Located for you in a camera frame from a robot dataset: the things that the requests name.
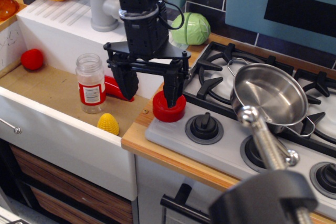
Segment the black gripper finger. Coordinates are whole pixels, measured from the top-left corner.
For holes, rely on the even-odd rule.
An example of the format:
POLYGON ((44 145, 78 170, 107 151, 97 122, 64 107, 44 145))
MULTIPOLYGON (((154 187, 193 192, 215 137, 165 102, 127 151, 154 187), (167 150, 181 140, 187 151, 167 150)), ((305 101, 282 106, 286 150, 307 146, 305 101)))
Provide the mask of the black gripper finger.
POLYGON ((138 90, 137 73, 130 65, 111 64, 110 68, 122 95, 130 101, 138 90))
POLYGON ((184 73, 180 70, 168 70, 164 74, 163 91, 168 108, 176 106, 178 98, 182 95, 184 77, 184 73))

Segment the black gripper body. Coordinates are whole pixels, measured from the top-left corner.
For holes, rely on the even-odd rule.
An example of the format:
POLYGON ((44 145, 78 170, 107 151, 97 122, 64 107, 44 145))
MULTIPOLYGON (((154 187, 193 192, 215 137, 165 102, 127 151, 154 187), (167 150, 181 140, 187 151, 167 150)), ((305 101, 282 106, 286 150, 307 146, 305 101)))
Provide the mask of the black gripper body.
POLYGON ((184 80, 189 74, 190 53, 169 42, 165 5, 155 5, 140 13, 119 10, 124 22, 126 42, 108 42, 108 67, 117 80, 135 80, 137 72, 184 80))

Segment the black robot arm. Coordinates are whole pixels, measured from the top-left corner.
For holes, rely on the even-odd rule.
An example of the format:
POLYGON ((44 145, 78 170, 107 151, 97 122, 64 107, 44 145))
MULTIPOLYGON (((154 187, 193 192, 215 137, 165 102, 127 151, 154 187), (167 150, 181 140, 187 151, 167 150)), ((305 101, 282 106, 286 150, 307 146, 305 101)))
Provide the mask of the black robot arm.
POLYGON ((124 22, 125 42, 108 42, 108 67, 121 90, 130 100, 138 90, 137 74, 148 73, 164 79, 164 97, 169 108, 183 93, 190 75, 191 54, 169 42, 167 0, 119 0, 119 16, 124 22))

